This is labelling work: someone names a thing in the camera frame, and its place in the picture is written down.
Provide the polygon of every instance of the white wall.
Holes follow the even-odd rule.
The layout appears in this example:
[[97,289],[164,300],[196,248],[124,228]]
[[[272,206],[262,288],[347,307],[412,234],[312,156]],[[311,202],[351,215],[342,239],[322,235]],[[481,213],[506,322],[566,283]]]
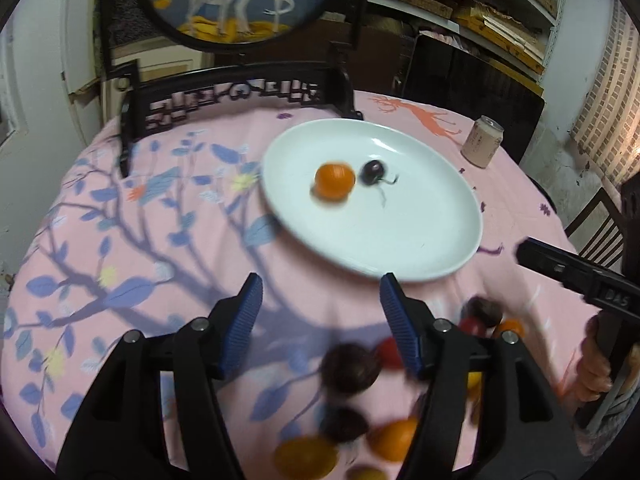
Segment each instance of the white wall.
[[[11,24],[0,33],[8,93],[16,109],[21,109],[18,115],[23,115],[17,120],[18,131],[0,146],[0,260],[6,262],[8,272],[17,271],[63,175],[86,145],[79,113],[67,96],[76,88],[67,88],[62,77],[63,45],[73,41],[63,40],[67,3],[21,0]],[[83,25],[80,31],[90,34],[91,29]],[[98,107],[95,117],[93,135]]]
[[537,180],[558,207],[564,225],[602,186],[602,176],[584,171],[569,132],[593,85],[609,31],[613,0],[566,0],[558,39],[542,79],[546,102],[520,167]]

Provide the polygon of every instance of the cherry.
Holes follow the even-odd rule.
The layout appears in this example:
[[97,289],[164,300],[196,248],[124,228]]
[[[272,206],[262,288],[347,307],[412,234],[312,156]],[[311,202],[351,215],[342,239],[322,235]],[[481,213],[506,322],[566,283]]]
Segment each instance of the cherry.
[[365,186],[373,186],[385,177],[385,165],[380,160],[370,160],[360,171],[360,180]]
[[478,337],[484,337],[486,335],[486,326],[477,317],[465,317],[458,323],[458,328],[462,332],[475,335]]
[[398,351],[398,345],[393,337],[387,337],[384,341],[380,342],[376,347],[376,355],[383,368],[387,368],[388,370],[404,369],[402,358]]
[[477,317],[487,328],[498,326],[502,321],[500,304],[481,296],[474,296],[466,302],[466,312]]

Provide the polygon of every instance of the black chair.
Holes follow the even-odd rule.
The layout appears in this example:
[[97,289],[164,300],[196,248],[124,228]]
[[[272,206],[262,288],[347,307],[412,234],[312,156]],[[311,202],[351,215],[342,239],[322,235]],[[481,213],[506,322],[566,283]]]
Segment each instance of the black chair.
[[603,187],[589,200],[589,203],[564,232],[567,236],[575,233],[600,204],[607,209],[607,217],[586,245],[580,249],[579,256],[584,256],[595,264],[611,268],[622,258],[625,232],[622,213]]
[[482,59],[420,35],[402,97],[453,110],[473,120],[488,116],[504,128],[501,146],[519,164],[545,102]]

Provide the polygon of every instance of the yellow fruit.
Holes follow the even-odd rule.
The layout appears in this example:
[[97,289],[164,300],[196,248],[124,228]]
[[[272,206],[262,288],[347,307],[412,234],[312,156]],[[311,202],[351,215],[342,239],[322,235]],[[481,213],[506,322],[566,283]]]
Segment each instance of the yellow fruit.
[[416,418],[396,420],[369,433],[367,442],[372,452],[380,458],[389,462],[404,462],[417,427]]
[[469,372],[469,375],[466,376],[466,389],[471,390],[478,386],[482,381],[482,372]]
[[314,193],[318,198],[338,202],[347,198],[356,183],[356,174],[347,164],[323,164],[316,171]]
[[520,338],[524,338],[524,327],[522,323],[517,319],[505,319],[494,329],[494,334],[492,337],[498,337],[502,332],[506,332],[507,330],[515,332],[516,334],[518,334],[518,336],[520,336]]
[[370,466],[356,466],[347,471],[347,480],[387,480],[386,473]]
[[338,450],[321,436],[301,436],[280,444],[273,465],[289,480],[320,480],[338,462]]

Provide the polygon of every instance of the pink tablecloth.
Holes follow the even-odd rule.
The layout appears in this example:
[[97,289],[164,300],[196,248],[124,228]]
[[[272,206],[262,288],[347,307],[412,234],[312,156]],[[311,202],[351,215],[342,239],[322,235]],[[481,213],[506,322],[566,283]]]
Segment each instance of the pink tablecloth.
[[[257,100],[244,112],[222,114],[222,104],[198,111],[188,124],[141,140],[125,180],[115,169],[112,121],[64,178],[18,274],[2,354],[6,408],[50,465],[123,332],[172,332],[235,294],[252,270],[264,280],[264,304],[241,377],[219,392],[249,480],[277,478],[275,446],[317,431],[324,407],[317,371],[326,350],[337,341],[372,347],[389,335],[377,283],[311,253],[266,209],[258,180],[268,144],[294,124],[333,116],[274,106]],[[408,295],[453,322],[472,295],[503,302],[526,326],[526,343],[549,379],[564,387],[593,309],[513,258],[526,236],[571,248],[549,204],[503,150],[487,170],[460,155],[470,119],[362,92],[356,106],[367,121],[411,134],[447,157],[476,190],[482,210],[478,254],[446,279],[407,286]],[[184,463],[171,377],[162,384],[170,455]],[[351,402],[382,424],[406,417],[418,394],[420,386],[402,372],[383,372]],[[468,461],[473,442],[466,428],[459,464]],[[354,461],[377,463],[392,476],[398,471],[358,442],[340,454],[328,478],[343,478]]]

